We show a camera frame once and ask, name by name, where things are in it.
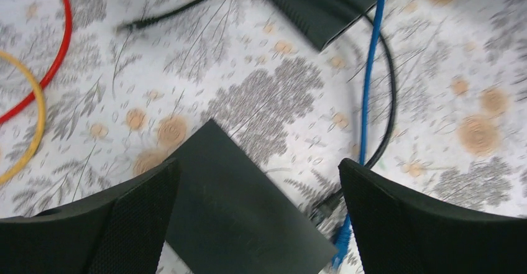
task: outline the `blue cable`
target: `blue cable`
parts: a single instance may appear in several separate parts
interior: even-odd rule
[[[362,93],[362,121],[360,127],[360,152],[359,163],[365,165],[366,163],[366,143],[367,143],[367,124],[368,124],[368,100],[370,94],[370,82],[372,78],[373,61],[375,59],[375,49],[380,35],[380,25],[382,21],[382,14],[384,11],[384,3],[386,0],[377,0],[377,9],[375,10],[375,19],[373,20],[372,40],[370,41],[370,50],[368,52],[368,60],[366,63],[366,75],[364,76],[364,91]],[[335,246],[338,253],[333,257],[332,266],[334,271],[338,271],[342,265],[344,257],[346,257],[347,249],[349,248],[349,241],[351,240],[351,218],[349,214],[344,219],[344,224],[341,227],[339,235],[335,241]]]

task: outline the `red cable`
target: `red cable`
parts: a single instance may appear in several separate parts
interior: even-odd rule
[[[66,19],[66,24],[64,28],[64,36],[62,38],[62,44],[60,45],[60,48],[58,49],[57,56],[55,57],[55,60],[53,61],[53,64],[49,68],[48,72],[42,78],[42,81],[40,82],[40,86],[42,89],[44,89],[48,84],[51,82],[55,74],[57,73],[58,69],[60,68],[60,65],[62,65],[62,62],[64,61],[64,57],[66,56],[66,53],[68,52],[68,48],[70,47],[70,41],[71,41],[71,29],[73,27],[73,18],[71,16],[71,5],[70,0],[62,0],[64,3],[64,16]],[[3,116],[0,117],[0,124],[5,123],[12,117],[16,116],[18,113],[20,113],[24,108],[26,108],[33,100],[35,100],[35,95],[33,92],[31,92],[29,95],[27,95],[24,100],[22,100],[19,104],[17,104],[15,107],[13,107],[11,110],[7,111]]]

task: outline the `wire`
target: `wire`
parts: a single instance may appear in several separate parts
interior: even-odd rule
[[[364,76],[364,89],[362,92],[362,120],[360,127],[360,152],[359,163],[364,165],[366,163],[367,142],[368,142],[368,101],[370,95],[370,83],[372,80],[373,61],[375,60],[375,49],[380,35],[380,26],[382,23],[382,14],[384,12],[384,4],[386,0],[377,0],[377,9],[375,11],[375,19],[373,20],[372,39],[370,41],[370,49],[368,51],[368,59],[366,62],[366,74]],[[333,257],[333,270],[338,270],[341,266],[344,257],[346,256],[351,240],[351,218],[346,214],[344,224],[342,225],[339,234],[337,235],[335,246],[338,253]]]
[[[60,68],[60,65],[62,65],[62,62],[64,61],[64,58],[66,57],[68,48],[70,47],[71,32],[73,28],[73,18],[71,16],[71,5],[70,5],[70,0],[62,0],[62,2],[64,3],[64,16],[65,16],[64,36],[62,38],[62,43],[60,44],[60,48],[58,49],[58,53],[57,53],[57,56],[55,57],[55,60],[53,61],[46,75],[44,75],[44,77],[42,78],[42,81],[40,82],[40,86],[43,89],[48,86],[48,84],[51,82],[51,80],[57,73],[58,69]],[[18,113],[24,110],[34,99],[35,99],[34,93],[28,94],[24,98],[24,100],[22,100],[19,104],[17,104],[16,106],[8,110],[4,115],[0,117],[0,124],[3,124],[7,122],[9,119],[16,116]]]
[[[27,148],[23,156],[18,159],[18,161],[16,161],[10,169],[8,169],[5,173],[0,176],[0,185],[3,185],[9,180],[11,180],[17,173],[19,173],[27,165],[33,155],[35,155],[35,152],[37,151],[40,145],[40,141],[44,136],[44,127],[46,123],[46,104],[44,99],[44,92],[42,91],[39,82],[35,79],[33,74],[31,74],[31,71],[29,71],[29,69],[27,69],[27,67],[24,66],[19,60],[17,60],[15,57],[6,52],[0,51],[0,58],[3,58],[4,60],[8,61],[11,65],[14,65],[18,70],[20,70],[22,74],[24,74],[27,81],[29,81],[29,83],[31,84],[33,94],[35,94],[35,97],[37,99],[37,107],[39,109],[37,127],[35,129],[35,135],[33,136],[33,140],[31,140],[31,143],[29,144],[29,147]]]
[[[125,24],[121,24],[120,26],[117,27],[117,31],[121,31],[121,30],[137,30],[137,29],[144,29],[146,27],[150,27],[152,25],[155,25],[165,19],[168,19],[168,18],[171,18],[173,16],[176,16],[177,14],[185,11],[185,10],[188,10],[189,8],[203,2],[205,0],[194,0],[194,1],[191,1],[189,2],[188,4],[185,4],[183,5],[182,7],[179,7],[178,9],[175,9],[175,10],[172,10],[172,11],[169,11],[169,12],[166,12],[160,16],[155,16],[155,17],[150,17],[150,18],[146,18],[146,19],[142,19],[142,20],[137,20],[137,21],[132,21],[132,22],[128,22],[128,23],[125,23]],[[361,16],[364,16],[366,18],[366,20],[372,24],[374,27],[377,23],[374,22],[366,13],[366,10],[362,9],[359,5],[357,5],[356,3],[352,2],[352,1],[349,1],[349,0],[338,0],[340,2],[342,2],[343,4],[347,5],[349,7],[349,9],[351,9],[352,11],[354,11],[356,14],[360,14]],[[393,57],[392,57],[392,52],[390,50],[390,47],[388,46],[387,44],[387,41],[386,41],[386,38],[384,37],[384,35],[378,31],[378,34],[377,34],[377,38],[376,39],[373,39],[374,37],[372,37],[372,40],[374,40],[375,42],[380,38],[380,41],[382,43],[382,46],[384,48],[384,52],[385,52],[385,56],[386,56],[386,59],[387,59],[387,65],[388,65],[388,69],[389,69],[389,75],[390,75],[390,91],[391,91],[391,95],[392,95],[392,98],[391,98],[391,105],[390,105],[390,114],[389,114],[389,117],[388,117],[388,122],[387,122],[387,126],[386,126],[386,131],[385,131],[385,135],[383,136],[383,139],[381,140],[381,143],[379,144],[379,146],[377,147],[375,153],[373,153],[371,159],[365,164],[365,167],[371,169],[380,159],[380,157],[382,156],[382,154],[384,153],[384,151],[386,150],[386,148],[388,147],[388,144],[390,143],[390,137],[392,136],[392,132],[393,132],[393,129],[394,129],[394,126],[395,126],[395,116],[396,116],[396,93],[397,93],[397,88],[396,88],[396,76],[395,76],[395,67],[393,65]],[[370,71],[369,71],[369,77],[371,76],[371,66],[369,67]],[[369,78],[367,78],[365,80],[365,89],[367,89],[367,91],[369,90]],[[368,97],[368,93],[365,93],[364,97],[366,98],[366,102],[363,101],[363,114],[362,114],[362,117],[363,119],[365,118],[367,120],[367,97]],[[363,135],[365,136],[366,135],[366,130],[362,130],[361,133],[364,133]],[[361,147],[362,145],[364,145],[364,147],[366,146],[365,142],[361,142]],[[328,198],[326,198],[324,201],[322,201],[320,204],[318,204],[316,207],[314,207],[314,209],[312,210],[312,213],[310,215],[310,218],[311,220],[313,221],[313,223],[318,226],[320,223],[322,223],[324,221],[325,218],[328,218],[331,216],[332,212],[337,208],[338,204],[340,203],[341,201],[341,198],[342,198],[342,189],[338,190],[337,192],[335,192],[334,194],[330,195]],[[349,219],[349,216],[346,217],[346,223],[350,224],[351,223],[351,220]],[[351,235],[351,231],[349,230],[349,225],[348,226],[344,226],[342,229],[341,229],[342,233],[344,235]]]

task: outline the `yellow cable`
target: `yellow cable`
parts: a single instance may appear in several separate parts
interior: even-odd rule
[[[29,81],[31,87],[33,88],[33,93],[35,94],[37,107],[39,109],[39,118],[37,119],[37,129],[35,130],[35,136],[33,136],[33,140],[31,140],[31,144],[29,144],[29,147],[25,151],[22,158],[16,161],[16,163],[10,169],[8,169],[5,173],[0,176],[0,185],[3,185],[9,180],[11,180],[17,173],[19,173],[27,165],[29,160],[31,160],[33,155],[35,155],[35,152],[37,151],[40,145],[40,141],[42,140],[42,136],[44,136],[44,127],[46,123],[46,103],[44,99],[44,92],[42,91],[39,82],[35,79],[33,74],[31,74],[31,71],[29,71],[26,66],[24,66],[19,60],[14,58],[12,55],[1,50],[0,58],[3,58],[4,60],[8,61],[11,65],[15,66],[18,70],[20,70],[22,74],[24,74],[25,78],[27,79],[27,81]]]

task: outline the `tablecloth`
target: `tablecloth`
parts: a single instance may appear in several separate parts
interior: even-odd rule
[[[44,140],[0,186],[0,217],[31,216],[128,180],[215,118],[301,210],[338,186],[356,157],[370,28],[322,53],[267,0],[210,0],[133,34],[123,21],[190,0],[71,0],[70,51],[47,97]],[[463,207],[527,214],[527,0],[388,0],[383,31],[398,73],[398,115],[374,170]],[[0,49],[43,77],[58,50],[60,0],[0,0]],[[369,154],[390,91],[373,70]],[[0,111],[30,91],[0,63]],[[28,146],[36,105],[0,127],[0,171]],[[360,273],[354,242],[341,273]],[[159,274],[189,273],[165,246]]]

